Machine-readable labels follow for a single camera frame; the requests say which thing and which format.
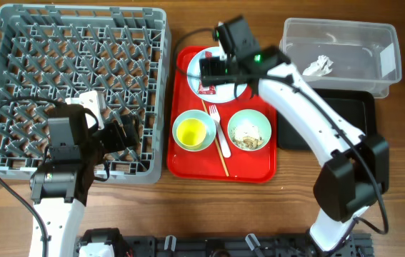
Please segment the white napkin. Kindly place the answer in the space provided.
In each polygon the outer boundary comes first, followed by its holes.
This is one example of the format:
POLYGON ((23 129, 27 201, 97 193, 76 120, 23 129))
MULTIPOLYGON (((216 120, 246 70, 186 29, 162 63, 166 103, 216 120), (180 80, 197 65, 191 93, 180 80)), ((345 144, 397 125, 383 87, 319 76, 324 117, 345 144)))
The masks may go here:
POLYGON ((304 76, 325 76, 332 72, 334 62, 325 55, 318 56, 318 59, 312 62, 304 71, 304 76))

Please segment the food scraps and rice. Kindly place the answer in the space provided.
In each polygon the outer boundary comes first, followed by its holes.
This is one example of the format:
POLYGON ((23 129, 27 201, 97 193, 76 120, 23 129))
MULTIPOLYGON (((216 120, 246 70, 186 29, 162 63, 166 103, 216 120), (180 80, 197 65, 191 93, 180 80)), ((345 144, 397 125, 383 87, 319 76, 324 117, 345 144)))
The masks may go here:
POLYGON ((259 128, 252 124, 241 124, 233 130, 233 141, 241 149, 255 150, 262 146, 262 139, 259 128))

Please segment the yellow plastic cup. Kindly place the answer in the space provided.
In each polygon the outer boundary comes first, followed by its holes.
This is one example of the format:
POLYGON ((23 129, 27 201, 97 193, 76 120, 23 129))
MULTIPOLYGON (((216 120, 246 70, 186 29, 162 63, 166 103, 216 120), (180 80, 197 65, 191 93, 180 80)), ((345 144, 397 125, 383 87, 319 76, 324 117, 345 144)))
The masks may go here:
POLYGON ((206 126, 199 119, 184 119, 176 129, 178 141, 187 149, 200 147, 206 138, 206 126))

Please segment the light blue food bowl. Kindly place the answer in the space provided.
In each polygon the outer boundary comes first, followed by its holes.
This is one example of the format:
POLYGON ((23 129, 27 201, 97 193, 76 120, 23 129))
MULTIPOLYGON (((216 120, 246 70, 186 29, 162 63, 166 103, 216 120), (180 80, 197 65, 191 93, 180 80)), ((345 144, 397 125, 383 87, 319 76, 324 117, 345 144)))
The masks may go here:
POLYGON ((272 127, 271 123, 267 119, 267 117, 262 114, 262 112, 253 110, 253 109, 243 109, 240 111, 237 111, 230 119, 228 122, 227 126, 227 132, 229 136, 230 142, 235 145, 235 147, 243 150, 243 151, 258 151, 259 149, 264 148, 267 143, 270 141, 271 136, 272 136, 272 127), (252 124, 255 125, 259 128, 259 133, 264 140, 264 143, 262 146, 258 147, 255 150, 244 150, 239 148, 233 141, 233 130, 241 124, 252 124))

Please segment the white plastic fork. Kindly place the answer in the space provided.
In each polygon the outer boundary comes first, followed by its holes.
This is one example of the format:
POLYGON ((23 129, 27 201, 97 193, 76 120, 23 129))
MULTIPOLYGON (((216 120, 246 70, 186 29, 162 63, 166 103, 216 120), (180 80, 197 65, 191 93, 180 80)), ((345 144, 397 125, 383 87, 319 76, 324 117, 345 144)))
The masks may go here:
POLYGON ((215 105, 210 105, 209 107, 209 115, 214 120, 216 124, 216 130, 218 134, 219 145, 221 147, 221 152, 224 158, 231 157, 231 151, 229 145, 227 143, 226 137, 221 127, 221 117, 219 115, 218 109, 215 105))

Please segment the wooden chopstick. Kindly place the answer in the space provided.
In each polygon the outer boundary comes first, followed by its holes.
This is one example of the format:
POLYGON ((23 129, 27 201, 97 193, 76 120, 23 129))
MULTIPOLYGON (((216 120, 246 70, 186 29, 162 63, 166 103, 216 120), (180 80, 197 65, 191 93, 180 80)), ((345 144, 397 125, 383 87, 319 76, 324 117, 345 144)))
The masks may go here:
MULTIPOLYGON (((207 107, 206 107, 206 104, 205 104, 204 100, 201 100, 201 103, 202 103, 202 106, 203 106, 205 112, 206 112, 207 114, 209 114, 209 111, 208 111, 208 109, 207 109, 207 107)), ((221 152, 221 148, 220 148, 220 146, 219 146, 219 142, 217 141, 216 138, 214 139, 214 143, 215 143, 215 145, 216 145, 216 149, 217 149, 217 152, 218 152, 218 155, 219 155, 219 159, 220 159, 220 161, 221 161, 221 165, 222 165, 222 167, 223 167, 224 173, 225 173, 226 177, 230 177, 228 168, 226 167, 226 164, 225 164, 224 156, 223 156, 223 154, 222 154, 222 152, 221 152)))

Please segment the red sauce packet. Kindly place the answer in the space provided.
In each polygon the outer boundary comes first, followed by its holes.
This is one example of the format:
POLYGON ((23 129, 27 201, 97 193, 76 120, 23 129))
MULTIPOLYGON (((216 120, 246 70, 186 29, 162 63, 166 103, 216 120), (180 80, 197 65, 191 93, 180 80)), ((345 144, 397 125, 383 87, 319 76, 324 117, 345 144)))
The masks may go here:
MULTIPOLYGON (((210 51, 205 51, 204 56, 206 59, 210 59, 212 57, 212 53, 210 51)), ((199 82, 198 94, 214 95, 215 93, 216 93, 215 86, 204 86, 201 81, 199 82)))

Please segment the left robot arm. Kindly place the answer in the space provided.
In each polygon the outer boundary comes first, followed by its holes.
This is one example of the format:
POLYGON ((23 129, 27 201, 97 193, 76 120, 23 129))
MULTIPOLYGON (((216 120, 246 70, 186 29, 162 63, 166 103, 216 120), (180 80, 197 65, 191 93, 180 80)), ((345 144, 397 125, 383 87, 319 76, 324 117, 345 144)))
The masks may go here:
POLYGON ((139 143, 139 119, 133 114, 119 121, 89 126, 93 112, 79 104, 62 104, 49 112, 50 143, 44 160, 30 179, 31 200, 37 213, 30 256, 72 256, 84 217, 88 191, 104 157, 139 143))

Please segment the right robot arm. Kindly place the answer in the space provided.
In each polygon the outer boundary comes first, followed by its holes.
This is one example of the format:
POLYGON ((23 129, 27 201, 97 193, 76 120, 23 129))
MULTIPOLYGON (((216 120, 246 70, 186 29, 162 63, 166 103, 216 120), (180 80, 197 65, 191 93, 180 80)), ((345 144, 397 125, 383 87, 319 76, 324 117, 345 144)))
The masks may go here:
POLYGON ((342 118, 320 97, 278 46, 260 47, 246 19, 238 16, 210 30, 220 57, 201 60, 196 78, 206 86, 247 84, 273 106, 301 135, 316 156, 321 172, 313 192, 320 206, 309 229, 314 245, 327 255, 339 250, 362 214, 379 205, 389 231, 383 193, 389 189, 389 145, 385 138, 342 118))

